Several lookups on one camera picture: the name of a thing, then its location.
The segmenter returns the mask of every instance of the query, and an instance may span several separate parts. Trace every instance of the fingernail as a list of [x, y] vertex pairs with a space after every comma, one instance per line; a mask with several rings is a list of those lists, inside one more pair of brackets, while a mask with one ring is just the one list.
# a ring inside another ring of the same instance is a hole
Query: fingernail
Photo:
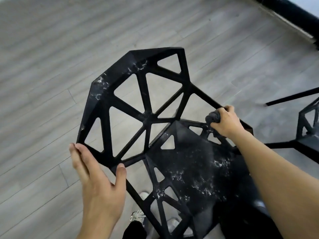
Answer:
[[119, 163], [119, 165], [117, 166], [118, 168], [125, 168], [125, 165], [122, 163]]

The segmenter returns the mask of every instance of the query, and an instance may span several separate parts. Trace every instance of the left hand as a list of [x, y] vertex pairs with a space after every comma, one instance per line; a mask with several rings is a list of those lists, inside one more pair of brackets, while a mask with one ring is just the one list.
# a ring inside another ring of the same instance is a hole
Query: left hand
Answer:
[[113, 185], [86, 146], [71, 143], [72, 164], [82, 183], [83, 219], [77, 239], [107, 239], [120, 218], [126, 195], [126, 169], [120, 163]]

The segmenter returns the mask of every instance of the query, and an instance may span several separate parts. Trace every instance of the black chair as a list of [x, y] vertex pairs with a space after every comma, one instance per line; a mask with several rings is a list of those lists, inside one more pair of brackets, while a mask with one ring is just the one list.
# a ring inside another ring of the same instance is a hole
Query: black chair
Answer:
[[[319, 93], [319, 87], [308, 91], [297, 93], [292, 96], [287, 96], [278, 100], [267, 102], [265, 106], [282, 103], [285, 101], [295, 100], [301, 97]], [[315, 111], [313, 124], [309, 124], [305, 115], [311, 111]], [[299, 112], [296, 139], [287, 142], [267, 143], [269, 148], [294, 148], [302, 154], [306, 155], [313, 161], [319, 163], [319, 98], [306, 106]]]
[[[178, 55], [181, 67], [179, 74], [157, 64], [159, 60], [174, 54]], [[153, 73], [182, 84], [182, 87], [155, 113], [151, 109], [146, 82], [147, 73]], [[137, 111], [114, 95], [114, 90], [132, 74], [136, 74], [138, 79], [145, 108], [144, 113]], [[182, 93], [182, 100], [175, 116], [173, 118], [158, 118], [158, 115]], [[145, 200], [142, 200], [128, 181], [126, 183], [127, 191], [143, 210], [161, 238], [182, 238], [188, 227], [193, 231], [192, 238], [204, 237], [220, 221], [222, 215], [230, 213], [231, 208], [233, 208], [231, 205], [236, 204], [238, 198], [241, 197], [240, 192], [238, 192], [240, 178], [249, 177], [249, 172], [241, 155], [238, 154], [238, 150], [233, 148], [224, 137], [218, 137], [221, 144], [213, 143], [208, 140], [212, 130], [207, 124], [181, 119], [186, 103], [193, 93], [215, 109], [221, 107], [190, 82], [183, 48], [129, 51], [92, 82], [78, 133], [77, 142], [86, 145], [98, 162], [110, 168], [114, 174], [116, 166], [120, 162], [124, 163], [126, 167], [141, 160], [144, 162], [153, 184], [153, 191]], [[111, 106], [143, 123], [141, 129], [115, 157], [112, 153], [109, 117]], [[85, 139], [97, 118], [101, 120], [104, 147], [102, 152], [85, 144]], [[151, 125], [154, 123], [169, 124], [150, 142]], [[253, 132], [249, 125], [241, 123], [246, 130]], [[190, 126], [200, 127], [203, 131], [197, 135], [189, 129]], [[136, 156], [121, 160], [144, 131], [146, 131], [144, 151]], [[175, 148], [161, 149], [161, 146], [171, 135], [174, 136]], [[165, 176], [161, 182], [157, 181], [154, 168], [157, 168]], [[164, 191], [168, 187], [173, 189], [178, 201], [165, 194]], [[161, 223], [157, 221], [150, 210], [154, 200], [157, 201]], [[176, 208], [182, 218], [172, 233], [167, 228], [163, 201]]]

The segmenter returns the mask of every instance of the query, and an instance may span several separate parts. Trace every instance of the gray laminate flooring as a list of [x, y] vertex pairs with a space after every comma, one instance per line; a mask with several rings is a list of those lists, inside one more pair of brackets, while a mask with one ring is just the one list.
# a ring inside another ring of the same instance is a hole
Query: gray laminate flooring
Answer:
[[[316, 96], [262, 104], [319, 86], [315, 48], [250, 0], [5, 0], [0, 30], [0, 239], [76, 237], [81, 185], [68, 144], [76, 141], [90, 83], [129, 50], [184, 47], [191, 81], [234, 105], [263, 142], [293, 139], [298, 111]], [[173, 57], [162, 65], [179, 68]], [[147, 79], [153, 110], [178, 89]], [[116, 92], [143, 109], [134, 77]], [[183, 116], [203, 120], [210, 111], [192, 97]], [[111, 126], [118, 153], [140, 124], [113, 109]], [[101, 150], [99, 129], [86, 142]], [[154, 126], [151, 136], [160, 130]], [[319, 178], [313, 161], [278, 152]], [[128, 180], [138, 192], [152, 189], [140, 163], [128, 168]], [[127, 195], [112, 238], [121, 238], [136, 209]], [[207, 237], [223, 238], [218, 227]]]

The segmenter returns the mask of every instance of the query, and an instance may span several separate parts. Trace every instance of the black baseboard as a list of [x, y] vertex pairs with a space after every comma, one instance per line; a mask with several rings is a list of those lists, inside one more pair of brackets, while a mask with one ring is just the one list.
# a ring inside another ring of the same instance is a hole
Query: black baseboard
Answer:
[[319, 41], [319, 18], [288, 0], [256, 0]]

